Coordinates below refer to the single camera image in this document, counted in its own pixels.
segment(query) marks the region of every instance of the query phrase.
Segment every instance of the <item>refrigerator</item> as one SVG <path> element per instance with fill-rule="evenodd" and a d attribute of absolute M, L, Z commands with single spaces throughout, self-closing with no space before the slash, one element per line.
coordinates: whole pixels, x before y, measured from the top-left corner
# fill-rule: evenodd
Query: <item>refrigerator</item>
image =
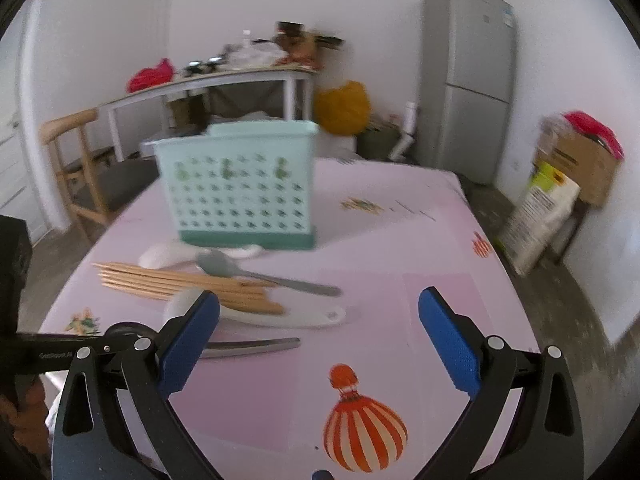
<path fill-rule="evenodd" d="M 413 158 L 492 183 L 509 119 L 516 53 L 502 0 L 422 0 L 422 55 Z"/>

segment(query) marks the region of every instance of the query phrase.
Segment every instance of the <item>spoon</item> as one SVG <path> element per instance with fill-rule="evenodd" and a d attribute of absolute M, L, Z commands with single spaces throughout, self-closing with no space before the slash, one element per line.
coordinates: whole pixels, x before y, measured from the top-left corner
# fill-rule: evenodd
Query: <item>spoon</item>
<path fill-rule="evenodd" d="M 288 280 L 287 278 L 276 278 L 274 276 L 265 276 L 257 272 L 242 270 L 233 260 L 227 257 L 226 254 L 216 249 L 210 250 L 207 254 L 199 254 L 196 262 L 198 266 L 210 276 L 219 276 L 221 278 L 248 276 L 250 278 L 257 278 L 258 280 L 277 283 L 281 286 L 287 286 L 295 290 L 300 290 L 301 292 L 310 292 L 311 294 L 321 294 L 322 296 L 340 296 L 342 294 L 338 286 Z"/>

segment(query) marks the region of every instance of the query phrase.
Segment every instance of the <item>cardboard box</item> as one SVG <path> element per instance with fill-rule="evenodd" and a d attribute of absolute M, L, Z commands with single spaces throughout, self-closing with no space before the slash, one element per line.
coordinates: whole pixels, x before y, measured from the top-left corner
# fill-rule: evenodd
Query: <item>cardboard box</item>
<path fill-rule="evenodd" d="M 605 203 L 619 162 L 603 146 L 575 132 L 559 136 L 549 154 L 538 150 L 538 160 L 577 182 L 579 198 L 596 207 Z"/>

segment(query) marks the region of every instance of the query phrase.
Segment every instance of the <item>orange striped balloon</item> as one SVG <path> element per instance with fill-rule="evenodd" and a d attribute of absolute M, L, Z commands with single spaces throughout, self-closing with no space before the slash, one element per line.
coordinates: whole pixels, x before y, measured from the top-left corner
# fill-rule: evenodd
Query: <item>orange striped balloon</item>
<path fill-rule="evenodd" d="M 473 241 L 474 252 L 481 258 L 488 258 L 494 248 L 492 248 L 491 244 L 480 236 L 480 233 L 474 231 L 474 235 L 476 236 L 476 239 Z"/>
<path fill-rule="evenodd" d="M 408 433 L 388 406 L 358 393 L 358 378 L 347 365 L 335 365 L 329 379 L 340 392 L 324 425 L 324 450 L 349 471 L 371 473 L 400 458 Z"/>

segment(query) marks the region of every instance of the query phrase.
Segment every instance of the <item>wooden chair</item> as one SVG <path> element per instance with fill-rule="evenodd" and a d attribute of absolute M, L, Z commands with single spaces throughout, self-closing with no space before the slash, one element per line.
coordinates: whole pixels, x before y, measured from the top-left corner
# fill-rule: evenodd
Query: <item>wooden chair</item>
<path fill-rule="evenodd" d="M 91 242 L 81 218 L 88 218 L 108 226 L 135 197 L 144 191 L 157 177 L 154 160 L 123 160 L 97 172 L 86 138 L 85 125 L 98 118 L 98 110 L 90 108 L 75 114 L 44 123 L 40 127 L 40 142 L 49 147 L 49 153 L 61 188 L 63 199 L 74 222 L 87 241 Z M 80 141 L 80 167 L 75 172 L 62 167 L 58 138 L 74 128 Z M 79 178 L 82 185 L 72 190 L 70 180 Z"/>
<path fill-rule="evenodd" d="M 90 153 L 91 160 L 95 164 L 104 164 L 107 168 L 111 165 L 111 159 L 116 157 L 116 150 L 113 146 L 105 146 L 104 148 L 98 148 L 97 150 L 92 150 Z M 62 171 L 67 180 L 72 182 L 74 181 L 84 181 L 84 176 L 82 175 L 82 158 L 76 158 L 73 162 L 70 162 L 62 168 Z"/>

